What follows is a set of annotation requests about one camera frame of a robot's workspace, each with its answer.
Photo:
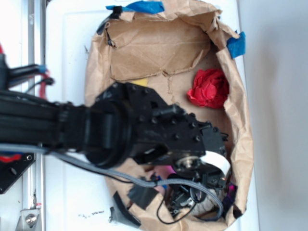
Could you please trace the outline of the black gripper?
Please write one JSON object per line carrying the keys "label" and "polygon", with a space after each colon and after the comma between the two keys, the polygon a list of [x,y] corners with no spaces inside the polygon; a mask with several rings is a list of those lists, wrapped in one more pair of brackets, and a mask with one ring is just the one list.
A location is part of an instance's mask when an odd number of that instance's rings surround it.
{"label": "black gripper", "polygon": [[[132,158],[139,165],[171,166],[180,177],[199,180],[211,189],[225,187],[230,174],[228,136],[210,122],[167,104],[154,89],[131,83],[114,83],[97,97],[96,108],[104,112],[101,166]],[[171,189],[172,216],[199,202],[189,186]]]}

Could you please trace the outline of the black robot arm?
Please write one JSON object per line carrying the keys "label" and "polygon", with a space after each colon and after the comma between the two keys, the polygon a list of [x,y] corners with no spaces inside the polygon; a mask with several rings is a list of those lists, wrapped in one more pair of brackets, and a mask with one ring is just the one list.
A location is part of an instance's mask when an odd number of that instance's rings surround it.
{"label": "black robot arm", "polygon": [[148,87],[116,82],[90,106],[52,103],[11,91],[47,68],[32,64],[9,68],[0,56],[0,157],[2,162],[26,153],[53,155],[92,173],[143,188],[170,185],[173,215],[206,197],[223,204],[218,192],[230,174],[221,133],[199,122],[178,105],[167,104]]}

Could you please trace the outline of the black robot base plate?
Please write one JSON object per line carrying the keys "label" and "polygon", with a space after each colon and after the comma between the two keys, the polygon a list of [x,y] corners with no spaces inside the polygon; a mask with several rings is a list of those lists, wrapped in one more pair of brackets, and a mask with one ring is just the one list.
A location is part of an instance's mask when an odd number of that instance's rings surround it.
{"label": "black robot base plate", "polygon": [[0,153],[0,194],[5,194],[35,162],[34,153]]}

